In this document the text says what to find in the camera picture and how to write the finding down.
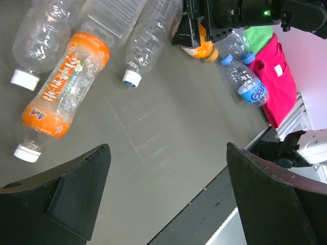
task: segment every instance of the white bottle cap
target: white bottle cap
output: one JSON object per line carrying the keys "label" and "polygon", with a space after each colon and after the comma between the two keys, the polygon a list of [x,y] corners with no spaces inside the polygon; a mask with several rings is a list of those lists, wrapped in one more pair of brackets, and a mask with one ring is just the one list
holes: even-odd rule
{"label": "white bottle cap", "polygon": [[138,87],[141,79],[142,79],[142,77],[140,74],[138,74],[132,70],[126,70],[124,78],[123,78],[123,83],[125,83],[126,85],[131,86],[133,88],[136,88],[136,87]]}
{"label": "white bottle cap", "polygon": [[28,149],[25,146],[22,146],[21,144],[17,147],[17,149],[14,152],[15,157],[27,162],[36,162],[36,160],[39,158],[40,155],[41,152]]}
{"label": "white bottle cap", "polygon": [[34,91],[39,80],[40,78],[32,74],[16,69],[12,76],[11,83]]}

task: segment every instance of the pink shirt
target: pink shirt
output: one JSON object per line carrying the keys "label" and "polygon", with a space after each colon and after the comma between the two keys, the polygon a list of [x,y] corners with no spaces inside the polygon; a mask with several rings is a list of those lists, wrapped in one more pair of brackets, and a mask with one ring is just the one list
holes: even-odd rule
{"label": "pink shirt", "polygon": [[263,106],[271,125],[278,128],[296,103],[296,84],[286,62],[282,45],[274,33],[249,68],[266,86],[269,100]]}

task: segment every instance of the orange bottle label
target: orange bottle label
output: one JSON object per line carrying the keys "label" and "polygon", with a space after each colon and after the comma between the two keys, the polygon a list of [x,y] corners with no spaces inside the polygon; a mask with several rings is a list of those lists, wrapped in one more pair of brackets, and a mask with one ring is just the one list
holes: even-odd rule
{"label": "orange bottle label", "polygon": [[21,123],[49,136],[61,138],[70,128],[72,119],[64,121],[62,116],[56,116],[52,111],[31,102],[22,115]]}
{"label": "orange bottle label", "polygon": [[110,51],[108,47],[98,37],[90,33],[75,33],[67,46],[69,50],[65,60],[49,84],[46,84],[46,88],[41,94],[41,99],[50,103],[56,101],[67,81],[70,79],[74,71],[78,69],[78,66],[81,63],[81,55],[77,51],[78,47],[81,46],[87,49],[93,56],[99,58],[103,67],[109,59]]}
{"label": "orange bottle label", "polygon": [[98,37],[77,32],[67,45],[66,57],[51,80],[43,87],[38,98],[31,101],[22,115],[22,124],[41,133],[61,138],[70,128],[73,118],[57,111],[55,101],[65,90],[73,75],[82,69],[82,62],[92,56],[96,65],[104,67],[110,56],[110,50]]}
{"label": "orange bottle label", "polygon": [[69,52],[51,82],[46,85],[41,99],[54,103],[80,62],[81,57]]}

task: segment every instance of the blue bottle label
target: blue bottle label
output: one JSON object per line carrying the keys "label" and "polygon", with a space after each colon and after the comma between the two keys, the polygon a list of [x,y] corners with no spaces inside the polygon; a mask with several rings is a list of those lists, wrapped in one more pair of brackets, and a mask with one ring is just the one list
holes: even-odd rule
{"label": "blue bottle label", "polygon": [[257,86],[255,86],[254,88],[243,94],[240,94],[240,96],[246,103],[252,104],[254,102],[259,101],[263,96],[265,96],[266,93],[267,93],[267,88],[259,80]]}

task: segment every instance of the empty plastic bottle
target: empty plastic bottle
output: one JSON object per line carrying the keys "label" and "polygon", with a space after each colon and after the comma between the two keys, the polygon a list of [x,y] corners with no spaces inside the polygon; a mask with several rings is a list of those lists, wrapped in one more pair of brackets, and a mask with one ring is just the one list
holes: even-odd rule
{"label": "empty plastic bottle", "polygon": [[243,28],[233,29],[232,33],[223,39],[223,44],[235,55],[242,55],[250,51],[250,44]]}
{"label": "empty plastic bottle", "polygon": [[19,63],[11,83],[34,90],[39,74],[52,70],[62,56],[86,0],[34,0],[13,44]]}
{"label": "empty plastic bottle", "polygon": [[113,0],[92,2],[91,12],[86,12],[61,60],[22,115],[25,139],[14,155],[24,161],[35,162],[44,146],[69,130],[80,103],[106,65],[110,50],[130,34],[136,18],[133,13],[140,12],[137,8],[134,12],[126,9],[127,5],[135,7],[135,0],[116,0],[121,6],[114,12]]}
{"label": "empty plastic bottle", "polygon": [[254,53],[252,51],[244,52],[241,55],[241,59],[242,59],[243,64],[248,66],[249,64],[251,64],[255,60],[255,55],[254,55]]}
{"label": "empty plastic bottle", "polygon": [[126,85],[137,87],[154,67],[177,15],[181,19],[182,0],[149,0],[145,5],[126,51]]}
{"label": "empty plastic bottle", "polygon": [[234,60],[231,54],[220,63],[226,68],[232,86],[246,103],[257,108],[267,103],[269,99],[267,88],[246,65]]}

